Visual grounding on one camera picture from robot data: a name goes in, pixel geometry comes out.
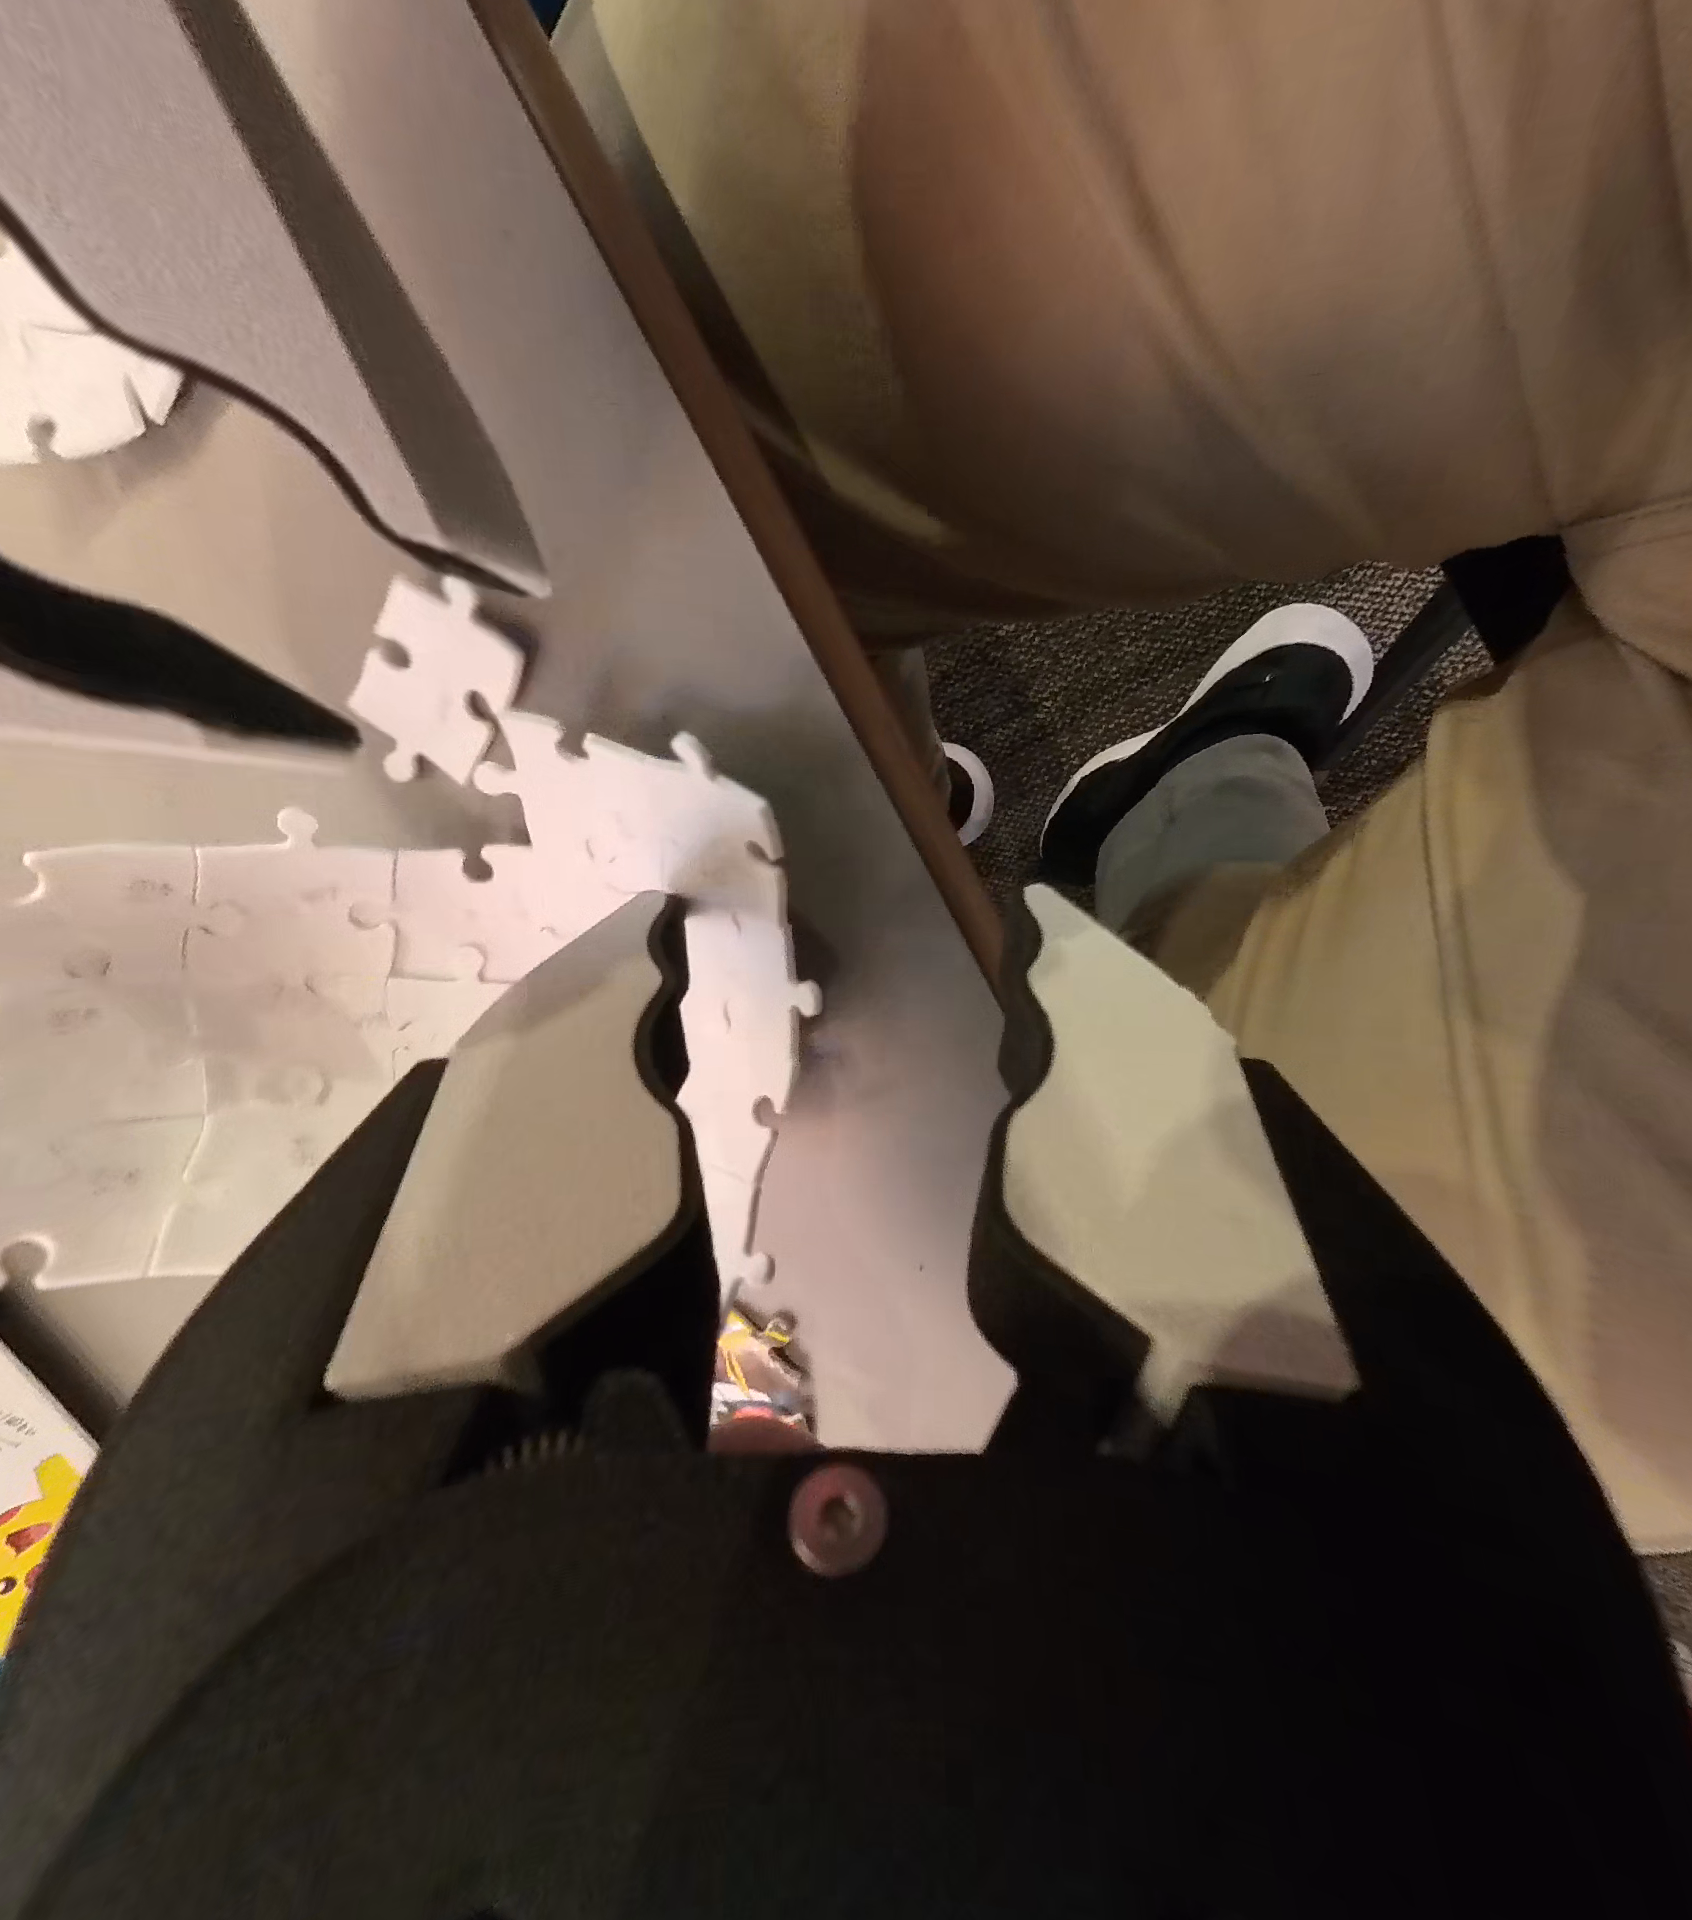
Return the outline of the large assembled white puzzle sheet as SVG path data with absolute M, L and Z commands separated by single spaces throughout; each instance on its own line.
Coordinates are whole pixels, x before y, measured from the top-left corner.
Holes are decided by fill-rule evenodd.
M 684 905 L 682 1108 L 727 1286 L 767 1274 L 765 1163 L 822 992 L 800 976 L 772 807 L 692 736 L 566 748 L 528 710 L 474 772 L 524 840 L 73 848 L 0 869 L 0 1288 L 210 1277 L 422 1061 L 625 898 Z

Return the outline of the colourful printed packaging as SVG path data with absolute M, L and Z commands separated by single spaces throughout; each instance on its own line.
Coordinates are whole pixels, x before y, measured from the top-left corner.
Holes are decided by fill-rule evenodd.
M 710 1433 L 725 1450 L 817 1447 L 810 1362 L 793 1317 L 758 1313 L 744 1303 L 725 1310 L 715 1345 Z

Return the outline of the black chair base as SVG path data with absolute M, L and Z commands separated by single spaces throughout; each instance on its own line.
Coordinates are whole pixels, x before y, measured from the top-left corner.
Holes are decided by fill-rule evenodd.
M 1370 689 L 1322 758 L 1332 772 L 1434 673 L 1462 639 L 1478 639 L 1493 667 L 1521 656 L 1559 608 L 1573 575 L 1562 537 L 1530 537 L 1469 549 L 1438 566 L 1441 587 L 1376 660 Z

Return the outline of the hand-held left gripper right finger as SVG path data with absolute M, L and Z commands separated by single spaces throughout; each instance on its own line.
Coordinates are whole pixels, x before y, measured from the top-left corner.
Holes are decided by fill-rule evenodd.
M 1170 1428 L 1197 1390 L 1338 1403 L 1357 1369 L 1239 1047 L 1052 888 L 1002 973 L 1002 1115 L 967 1308 L 1014 1374 L 1002 1429 Z

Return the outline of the person's left leg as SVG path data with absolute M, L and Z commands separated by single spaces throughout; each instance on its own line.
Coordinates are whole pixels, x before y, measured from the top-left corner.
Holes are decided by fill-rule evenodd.
M 1156 741 L 1094 907 L 1284 1073 L 1692 1550 L 1692 497 L 1566 542 L 1538 639 L 1327 831 L 1301 748 Z

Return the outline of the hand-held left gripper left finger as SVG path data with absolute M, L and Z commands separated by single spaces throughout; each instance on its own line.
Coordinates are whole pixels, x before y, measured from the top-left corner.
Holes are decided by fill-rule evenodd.
M 325 1372 L 348 1403 L 511 1390 L 582 1407 L 604 1376 L 708 1407 L 720 1272 L 678 1108 L 682 905 L 618 909 L 464 1033 Z

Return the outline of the single white puzzle piece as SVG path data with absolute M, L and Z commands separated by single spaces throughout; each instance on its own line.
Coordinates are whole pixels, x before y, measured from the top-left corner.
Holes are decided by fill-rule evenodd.
M 473 587 L 391 578 L 348 712 L 386 741 L 381 770 L 391 784 L 431 770 L 466 786 L 493 746 L 523 673 L 523 649 L 485 622 Z

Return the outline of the curved assembled white puzzle section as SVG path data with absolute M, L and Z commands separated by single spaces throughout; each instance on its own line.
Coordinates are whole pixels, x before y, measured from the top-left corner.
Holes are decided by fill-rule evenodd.
M 177 366 L 99 333 L 0 246 L 0 469 L 106 457 L 163 426 L 185 390 Z

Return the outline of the person's left shoe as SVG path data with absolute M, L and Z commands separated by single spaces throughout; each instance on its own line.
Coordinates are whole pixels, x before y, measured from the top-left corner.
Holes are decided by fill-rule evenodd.
M 1220 748 L 1274 748 L 1296 763 L 1303 791 L 1319 796 L 1322 758 L 1355 706 L 1370 696 L 1376 658 L 1353 618 L 1319 604 L 1267 613 L 1236 639 L 1158 729 L 1082 763 L 1040 831 L 1043 881 L 1087 888 L 1099 855 L 1165 779 Z

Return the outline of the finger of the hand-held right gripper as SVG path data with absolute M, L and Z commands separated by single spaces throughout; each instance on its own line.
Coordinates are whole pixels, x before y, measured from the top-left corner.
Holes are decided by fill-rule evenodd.
M 357 732 L 147 609 L 0 558 L 0 857 L 133 838 L 362 827 Z
M 242 4 L 0 2 L 0 224 L 409 558 L 542 597 L 523 500 Z

